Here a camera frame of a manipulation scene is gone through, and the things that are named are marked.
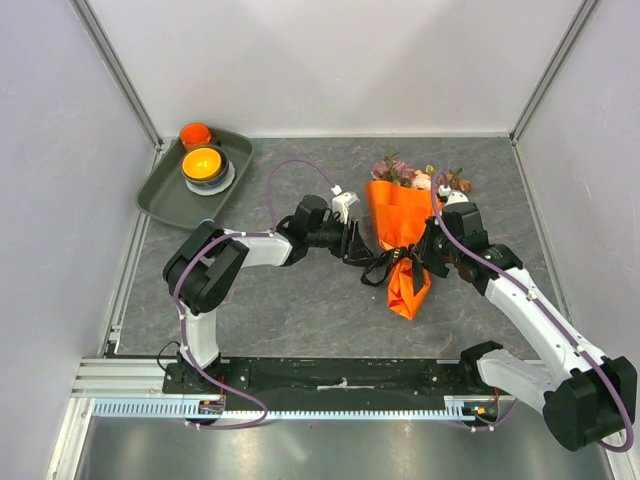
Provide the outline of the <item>aluminium frame post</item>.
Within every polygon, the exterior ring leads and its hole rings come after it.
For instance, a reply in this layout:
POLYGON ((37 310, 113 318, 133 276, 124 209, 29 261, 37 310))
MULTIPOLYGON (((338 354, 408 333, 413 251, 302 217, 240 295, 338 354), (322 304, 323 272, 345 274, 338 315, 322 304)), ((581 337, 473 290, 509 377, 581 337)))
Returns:
POLYGON ((159 150, 163 145, 162 136, 154 125, 91 2, 87 0, 70 0, 69 3, 79 17, 86 33, 96 47, 145 136, 159 150))
POLYGON ((583 0, 579 3, 578 9, 509 133, 512 146, 518 145, 599 4, 599 0, 583 0))

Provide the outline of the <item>orange plastic cup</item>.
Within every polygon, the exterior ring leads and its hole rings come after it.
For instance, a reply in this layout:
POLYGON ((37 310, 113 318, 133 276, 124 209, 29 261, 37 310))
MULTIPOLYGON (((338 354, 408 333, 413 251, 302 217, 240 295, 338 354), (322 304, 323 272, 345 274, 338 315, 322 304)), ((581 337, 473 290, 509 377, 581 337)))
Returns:
POLYGON ((179 139, 187 152, 212 143, 209 127, 195 122, 185 125, 179 134, 179 139))

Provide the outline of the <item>black ribbon with gold text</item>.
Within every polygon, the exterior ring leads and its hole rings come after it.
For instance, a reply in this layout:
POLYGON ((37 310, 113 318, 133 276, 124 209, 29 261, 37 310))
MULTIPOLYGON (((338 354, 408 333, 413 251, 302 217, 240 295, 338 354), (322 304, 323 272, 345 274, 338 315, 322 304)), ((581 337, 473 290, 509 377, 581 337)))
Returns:
POLYGON ((421 261, 420 251, 415 244, 384 251, 378 257, 371 259, 364 267, 360 281, 364 285, 378 287, 389 277, 393 268, 404 259, 410 260, 410 278, 413 295, 416 296, 424 288, 426 281, 424 280, 425 269, 421 261), (371 280, 369 275, 378 268, 383 268, 382 277, 379 280, 371 280))

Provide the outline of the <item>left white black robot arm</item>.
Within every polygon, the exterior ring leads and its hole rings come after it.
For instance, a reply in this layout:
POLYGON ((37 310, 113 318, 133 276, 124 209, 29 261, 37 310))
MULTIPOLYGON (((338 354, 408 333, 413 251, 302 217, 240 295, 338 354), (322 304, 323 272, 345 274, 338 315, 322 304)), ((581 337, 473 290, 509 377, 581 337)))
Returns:
POLYGON ((311 248, 326 249, 356 267, 373 259, 350 213, 357 202, 353 192, 330 202, 306 195, 293 214, 265 232, 224 229, 211 219, 199 224, 162 272, 179 313, 180 356, 189 364, 184 379, 190 387, 208 393, 218 385, 216 312, 241 269, 291 266, 311 248))

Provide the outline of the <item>orange flower bouquet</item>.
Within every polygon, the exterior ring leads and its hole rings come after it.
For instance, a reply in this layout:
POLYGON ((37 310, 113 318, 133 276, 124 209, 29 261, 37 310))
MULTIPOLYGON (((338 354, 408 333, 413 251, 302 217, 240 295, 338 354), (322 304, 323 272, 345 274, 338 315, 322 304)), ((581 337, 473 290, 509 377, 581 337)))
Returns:
MULTIPOLYGON (((372 180, 366 184, 365 193, 381 253, 418 243, 426 220, 434 215, 437 206, 441 206, 431 195, 435 173, 431 165, 424 171, 409 166, 396 153, 388 153, 374 164, 372 180)), ((425 286, 414 296, 410 274, 410 260, 401 260, 381 284, 387 289, 389 310, 408 320, 416 317, 431 288, 431 279, 425 269, 425 286)), ((382 275, 383 268, 378 268, 369 278, 379 280, 382 275)))

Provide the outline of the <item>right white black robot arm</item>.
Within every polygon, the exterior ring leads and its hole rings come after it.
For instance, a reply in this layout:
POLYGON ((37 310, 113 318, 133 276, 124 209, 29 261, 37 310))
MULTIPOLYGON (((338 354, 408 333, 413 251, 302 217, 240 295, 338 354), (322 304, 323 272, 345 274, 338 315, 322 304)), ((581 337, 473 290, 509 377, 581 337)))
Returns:
POLYGON ((609 357, 579 333, 540 292, 522 261, 493 244, 477 205, 454 191, 436 198, 426 221, 417 262, 444 278, 451 268, 497 307, 542 361, 535 367, 495 342, 464 351, 458 381, 477 394, 496 387, 537 411, 557 442, 569 451, 602 444, 623 432, 618 451, 634 441, 637 371, 624 356, 609 357))

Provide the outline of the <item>right aluminium frame post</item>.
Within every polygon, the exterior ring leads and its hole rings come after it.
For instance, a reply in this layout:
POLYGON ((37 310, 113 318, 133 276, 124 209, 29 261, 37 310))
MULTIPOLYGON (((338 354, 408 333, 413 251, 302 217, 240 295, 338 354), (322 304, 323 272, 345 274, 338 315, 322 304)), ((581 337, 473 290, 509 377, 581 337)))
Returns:
POLYGON ((579 3, 578 9, 509 133, 512 146, 518 145, 599 4, 599 0, 583 0, 579 3))

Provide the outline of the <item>grey green plastic tray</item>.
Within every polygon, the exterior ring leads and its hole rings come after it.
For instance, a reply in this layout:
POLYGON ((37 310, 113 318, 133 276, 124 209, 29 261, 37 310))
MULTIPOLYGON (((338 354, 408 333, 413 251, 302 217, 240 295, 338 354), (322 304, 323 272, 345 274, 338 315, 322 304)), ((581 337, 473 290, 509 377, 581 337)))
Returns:
POLYGON ((140 187, 139 210, 149 217, 182 230, 194 230, 202 220, 215 219, 233 199, 253 163, 253 142, 236 132, 211 127, 210 131, 235 169, 230 185, 221 193, 199 195, 187 185, 181 173, 186 150, 178 138, 168 147, 140 187))

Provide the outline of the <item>left aluminium frame post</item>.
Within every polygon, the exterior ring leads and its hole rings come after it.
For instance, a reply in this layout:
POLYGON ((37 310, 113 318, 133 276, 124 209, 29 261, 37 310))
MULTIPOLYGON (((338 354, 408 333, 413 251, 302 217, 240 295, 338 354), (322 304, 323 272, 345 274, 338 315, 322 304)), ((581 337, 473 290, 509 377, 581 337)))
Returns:
POLYGON ((79 17, 86 33, 96 47, 145 136, 159 150, 163 145, 162 136, 154 125, 91 2, 87 0, 70 0, 69 3, 79 17))

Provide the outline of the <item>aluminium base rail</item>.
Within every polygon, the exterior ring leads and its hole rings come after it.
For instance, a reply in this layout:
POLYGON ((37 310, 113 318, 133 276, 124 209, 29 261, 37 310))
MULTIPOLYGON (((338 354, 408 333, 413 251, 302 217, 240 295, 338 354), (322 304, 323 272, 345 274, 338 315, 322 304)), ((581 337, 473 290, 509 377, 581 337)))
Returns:
POLYGON ((157 398, 164 371, 153 359, 83 359, 71 396, 77 398, 157 398))

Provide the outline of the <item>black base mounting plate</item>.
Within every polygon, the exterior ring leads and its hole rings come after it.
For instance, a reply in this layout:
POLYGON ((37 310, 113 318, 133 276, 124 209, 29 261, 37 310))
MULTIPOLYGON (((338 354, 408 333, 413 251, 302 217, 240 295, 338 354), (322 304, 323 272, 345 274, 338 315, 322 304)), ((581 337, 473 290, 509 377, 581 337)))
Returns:
POLYGON ((456 360, 397 358, 222 357, 196 369, 178 359, 165 367, 165 393, 225 394, 233 387, 256 398, 278 389, 320 392, 331 387, 400 390, 411 395, 488 396, 493 387, 469 378, 456 360))

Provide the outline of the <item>orange bowl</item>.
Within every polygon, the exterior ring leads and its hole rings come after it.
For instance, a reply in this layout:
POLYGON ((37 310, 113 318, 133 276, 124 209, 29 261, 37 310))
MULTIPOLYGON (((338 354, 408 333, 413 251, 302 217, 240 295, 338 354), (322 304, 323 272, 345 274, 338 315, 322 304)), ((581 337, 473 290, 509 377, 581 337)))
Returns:
POLYGON ((186 178, 205 182, 220 174, 223 169, 223 159, 221 154, 213 148, 197 148, 184 156, 181 169, 186 178))

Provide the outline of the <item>white plate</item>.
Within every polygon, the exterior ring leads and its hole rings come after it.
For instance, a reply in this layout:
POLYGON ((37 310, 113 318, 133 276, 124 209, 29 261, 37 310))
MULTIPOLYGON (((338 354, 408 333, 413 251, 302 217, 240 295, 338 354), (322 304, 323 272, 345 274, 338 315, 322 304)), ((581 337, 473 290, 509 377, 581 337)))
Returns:
POLYGON ((234 182, 235 179, 235 167, 232 163, 228 164, 228 169, 221 176, 220 180, 216 180, 214 184, 212 183, 198 183, 192 182, 189 179, 185 180, 185 184, 187 188, 200 196, 212 196, 217 195, 224 192, 228 189, 234 182))

